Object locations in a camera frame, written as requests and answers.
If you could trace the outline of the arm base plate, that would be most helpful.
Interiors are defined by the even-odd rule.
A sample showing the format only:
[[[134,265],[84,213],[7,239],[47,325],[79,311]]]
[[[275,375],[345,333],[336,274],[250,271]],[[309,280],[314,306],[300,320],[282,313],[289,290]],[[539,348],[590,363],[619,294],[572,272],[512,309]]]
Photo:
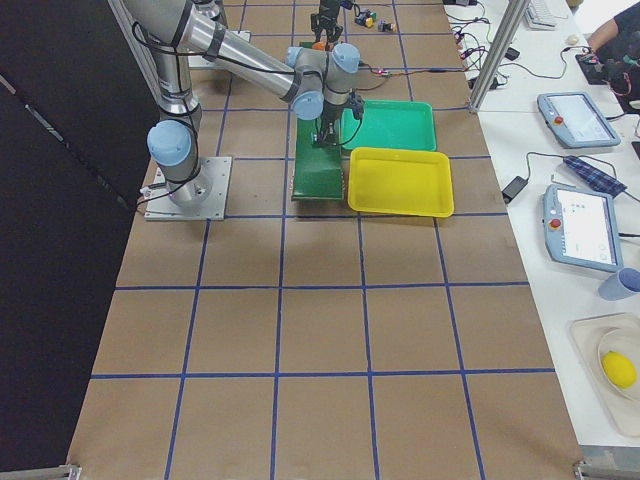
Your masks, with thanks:
[[[232,158],[201,157],[198,175],[185,186],[167,183],[157,166],[150,185],[141,189],[147,221],[222,221],[232,170]]]

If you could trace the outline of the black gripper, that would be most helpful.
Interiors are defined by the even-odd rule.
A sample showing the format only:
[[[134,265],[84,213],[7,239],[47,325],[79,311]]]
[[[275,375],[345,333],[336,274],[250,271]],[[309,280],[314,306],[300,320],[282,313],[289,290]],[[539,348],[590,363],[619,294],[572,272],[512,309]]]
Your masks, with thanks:
[[[327,38],[332,38],[330,42],[331,49],[340,42],[343,27],[338,24],[337,20],[341,8],[349,9],[350,2],[339,0],[319,1],[318,11],[310,15],[311,29],[315,34],[313,48],[323,48],[323,34],[326,34]]]
[[[341,139],[340,122],[344,110],[350,110],[353,118],[358,121],[354,132],[346,140]],[[365,101],[351,89],[344,93],[332,93],[328,100],[324,101],[324,109],[320,116],[320,124],[315,124],[312,145],[321,147],[342,147],[355,139],[363,124]]]

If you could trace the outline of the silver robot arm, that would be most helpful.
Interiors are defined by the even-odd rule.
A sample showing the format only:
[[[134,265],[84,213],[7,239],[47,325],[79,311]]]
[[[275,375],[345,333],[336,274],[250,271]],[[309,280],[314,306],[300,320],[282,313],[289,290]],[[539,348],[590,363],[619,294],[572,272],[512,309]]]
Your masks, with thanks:
[[[323,49],[291,47],[279,61],[227,27],[220,1],[125,1],[134,39],[150,51],[159,84],[159,122],[147,146],[164,176],[163,198],[182,215],[196,214],[213,196],[210,162],[199,154],[201,104],[193,93],[189,60],[200,57],[257,85],[291,106],[298,119],[292,197],[344,197],[339,126],[345,110],[364,113],[356,92],[359,50],[339,42],[337,10],[321,5],[312,17]]]

